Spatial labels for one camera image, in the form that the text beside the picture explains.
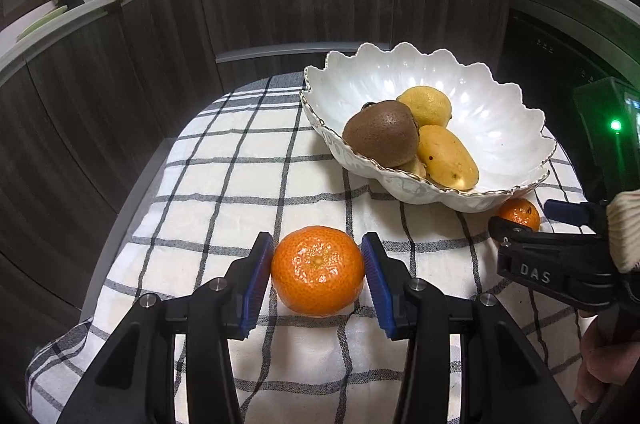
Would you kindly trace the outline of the right hand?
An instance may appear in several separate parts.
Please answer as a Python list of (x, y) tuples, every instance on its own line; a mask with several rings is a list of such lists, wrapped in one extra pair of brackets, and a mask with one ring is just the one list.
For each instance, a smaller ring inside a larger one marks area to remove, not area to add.
[(639, 340), (606, 344), (594, 317), (580, 340), (580, 363), (574, 397), (584, 409), (595, 404), (605, 393), (608, 385), (623, 386), (639, 359)]

